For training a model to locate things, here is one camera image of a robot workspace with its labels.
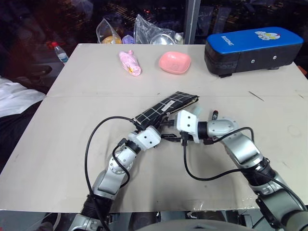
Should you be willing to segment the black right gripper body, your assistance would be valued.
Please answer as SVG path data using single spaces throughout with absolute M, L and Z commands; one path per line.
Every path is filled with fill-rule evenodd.
M 192 141 L 193 140 L 192 135 L 190 135 L 186 131 L 181 131 L 180 135 L 181 135 L 181 145 L 182 146 L 187 146 L 188 141 Z

